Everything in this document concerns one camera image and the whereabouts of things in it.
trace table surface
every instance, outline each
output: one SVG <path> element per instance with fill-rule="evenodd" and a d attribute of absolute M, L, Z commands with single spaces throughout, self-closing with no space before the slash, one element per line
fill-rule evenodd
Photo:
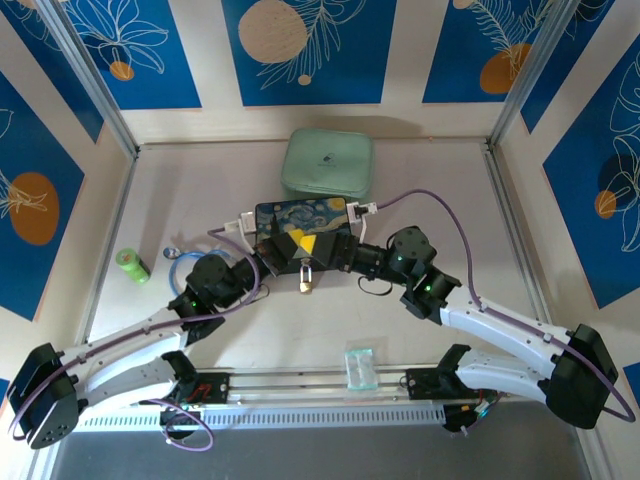
<path fill-rule="evenodd" d="M 134 284 L 110 262 L 90 338 L 127 327 L 174 298 L 171 261 L 162 250 L 215 248 L 206 231 L 252 211 L 258 203 L 284 199 L 280 169 L 286 142 L 166 146 L 140 153 L 114 252 L 131 247 L 151 268 L 151 279 Z M 525 283 L 483 157 L 473 142 L 376 141 L 370 198 L 386 201 L 411 188 L 439 193 L 459 216 L 471 243 L 478 291 L 505 307 L 533 315 Z M 408 225 L 420 226 L 438 250 L 435 264 L 466 279 L 464 249 L 452 221 L 430 198 L 413 196 L 369 217 L 366 241 L 383 245 Z M 184 261 L 177 279 L 192 263 Z M 402 290 L 374 297 L 361 292 L 357 275 L 314 275 L 311 295 L 299 293 L 298 275 L 270 278 L 268 299 L 230 315 L 189 357 L 198 368 L 334 367 L 351 348 L 372 347 L 378 364 L 436 362 L 453 343 L 493 350 L 453 329 L 418 320 L 400 303 Z M 367 285 L 378 291 L 387 284 Z"/>

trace mint green pouch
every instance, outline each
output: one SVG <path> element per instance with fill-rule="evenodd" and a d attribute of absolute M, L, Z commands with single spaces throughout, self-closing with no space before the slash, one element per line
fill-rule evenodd
<path fill-rule="evenodd" d="M 293 192 L 363 198 L 373 179 L 373 140 L 361 133 L 296 130 L 282 167 L 282 185 Z"/>

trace green cylinder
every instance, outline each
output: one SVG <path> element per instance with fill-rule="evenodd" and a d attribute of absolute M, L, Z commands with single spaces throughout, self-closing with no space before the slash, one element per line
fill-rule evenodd
<path fill-rule="evenodd" d="M 149 268 L 133 248 L 123 248 L 116 254 L 116 263 L 136 283 L 144 283 L 151 277 Z"/>

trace white wall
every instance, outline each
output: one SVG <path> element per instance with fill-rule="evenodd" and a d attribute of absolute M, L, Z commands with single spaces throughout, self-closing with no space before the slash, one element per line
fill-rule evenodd
<path fill-rule="evenodd" d="M 11 380 L 34 347 L 51 342 L 63 349 L 74 343 L 130 160 L 106 126 L 98 143 L 93 143 L 1 14 L 0 45 L 0 71 L 85 174 L 38 317 L 29 322 L 0 308 L 0 378 Z M 6 435 L 12 418 L 5 405 L 0 412 L 0 478 L 15 480 L 28 465 L 31 450 Z"/>
<path fill-rule="evenodd" d="M 360 131 L 377 138 L 487 136 L 498 103 L 423 105 L 451 0 L 398 0 L 380 105 L 244 108 L 220 0 L 172 1 L 202 109 L 123 112 L 139 143 L 288 139 L 301 127 Z"/>
<path fill-rule="evenodd" d="M 622 367 L 640 361 L 640 290 L 598 310 L 542 164 L 575 118 L 640 33 L 640 2 L 616 0 L 591 43 L 554 98 L 533 134 L 521 119 L 512 126 L 502 153 L 527 220 L 542 268 L 547 300 L 558 324 L 595 327 L 620 370 L 617 387 L 635 407 Z M 614 400 L 610 407 L 619 409 Z M 616 479 L 638 478 L 640 423 L 603 415 L 598 423 Z"/>

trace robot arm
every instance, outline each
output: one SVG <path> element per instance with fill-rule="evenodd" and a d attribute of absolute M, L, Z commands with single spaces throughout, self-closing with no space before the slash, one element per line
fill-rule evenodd
<path fill-rule="evenodd" d="M 252 256 L 259 280 L 279 275 L 299 247 L 328 269 L 402 285 L 406 290 L 401 302 L 413 315 L 466 331 L 513 355 L 490 356 L 454 345 L 437 368 L 407 371 L 411 399 L 462 398 L 459 395 L 471 390 L 496 390 L 545 402 L 572 425 L 595 425 L 608 390 L 577 359 L 550 342 L 555 338 L 572 345 L 613 382 L 617 371 L 594 330 L 581 325 L 567 332 L 508 312 L 543 332 L 535 335 L 501 320 L 490 313 L 490 303 L 482 300 L 476 305 L 468 288 L 432 264 L 437 252 L 417 227 L 397 232 L 388 248 L 338 233 L 304 236 L 293 231 L 271 237 L 257 244 Z M 181 350 L 224 323 L 222 317 L 198 316 L 229 308 L 251 290 L 254 277 L 247 259 L 229 267 L 221 257 L 207 255 L 187 277 L 185 292 L 156 315 L 62 353 L 50 344 L 32 351 L 8 392 L 14 411 L 24 413 L 20 426 L 30 446 L 42 448 L 64 438 L 79 415 L 91 409 L 167 396 L 179 403 L 189 397 L 197 372 Z M 44 385 L 56 372 L 61 373 Z M 26 405 L 29 397 L 35 400 Z"/>

